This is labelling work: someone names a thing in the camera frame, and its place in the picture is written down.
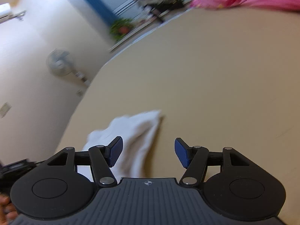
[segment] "blue finger pad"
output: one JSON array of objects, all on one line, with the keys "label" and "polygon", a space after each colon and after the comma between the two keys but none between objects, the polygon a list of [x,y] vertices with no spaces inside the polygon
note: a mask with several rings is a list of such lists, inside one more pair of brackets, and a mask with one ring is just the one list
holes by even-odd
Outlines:
[{"label": "blue finger pad", "polygon": [[189,164],[191,163],[190,159],[188,158],[188,151],[180,144],[178,140],[175,140],[175,153],[182,166],[184,168],[188,168]]},{"label": "blue finger pad", "polygon": [[110,150],[110,156],[107,159],[107,164],[109,167],[113,167],[115,165],[122,150],[123,150],[123,140],[122,138],[120,138],[118,142],[116,142],[116,144]]}]

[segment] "white cloth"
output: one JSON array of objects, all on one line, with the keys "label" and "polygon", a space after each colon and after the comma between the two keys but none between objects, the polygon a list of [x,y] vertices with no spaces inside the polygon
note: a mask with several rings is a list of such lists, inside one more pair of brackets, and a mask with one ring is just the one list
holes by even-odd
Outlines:
[{"label": "white cloth", "polygon": [[[87,151],[92,146],[107,146],[116,136],[123,139],[123,151],[111,168],[119,182],[121,178],[144,178],[143,165],[160,123],[160,111],[139,113],[134,116],[115,118],[105,130],[95,130],[88,136],[83,147]],[[78,166],[77,172],[93,181],[89,166]]]}]

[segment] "electrical outlet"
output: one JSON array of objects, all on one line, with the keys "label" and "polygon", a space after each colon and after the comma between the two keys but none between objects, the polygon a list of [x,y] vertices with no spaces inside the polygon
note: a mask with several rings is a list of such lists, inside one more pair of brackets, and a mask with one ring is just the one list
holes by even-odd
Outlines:
[{"label": "electrical outlet", "polygon": [[3,118],[10,109],[11,105],[8,102],[4,103],[4,105],[0,108],[0,117]]}]

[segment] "plant pot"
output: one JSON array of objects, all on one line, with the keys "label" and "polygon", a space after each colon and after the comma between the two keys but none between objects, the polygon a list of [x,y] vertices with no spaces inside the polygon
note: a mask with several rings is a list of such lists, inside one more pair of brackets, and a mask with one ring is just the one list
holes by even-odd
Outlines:
[{"label": "plant pot", "polygon": [[119,28],[118,32],[122,35],[126,35],[130,32],[130,28],[127,26],[122,26],[121,28]]}]

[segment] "table surface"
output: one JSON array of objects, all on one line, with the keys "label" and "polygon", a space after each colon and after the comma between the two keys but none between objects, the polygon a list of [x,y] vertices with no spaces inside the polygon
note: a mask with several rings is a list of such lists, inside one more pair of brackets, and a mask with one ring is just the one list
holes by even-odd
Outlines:
[{"label": "table surface", "polygon": [[117,116],[161,109],[148,177],[182,176],[177,137],[215,152],[231,146],[283,183],[280,218],[299,225],[299,24],[296,13],[188,11],[99,71],[57,150],[80,151]]}]

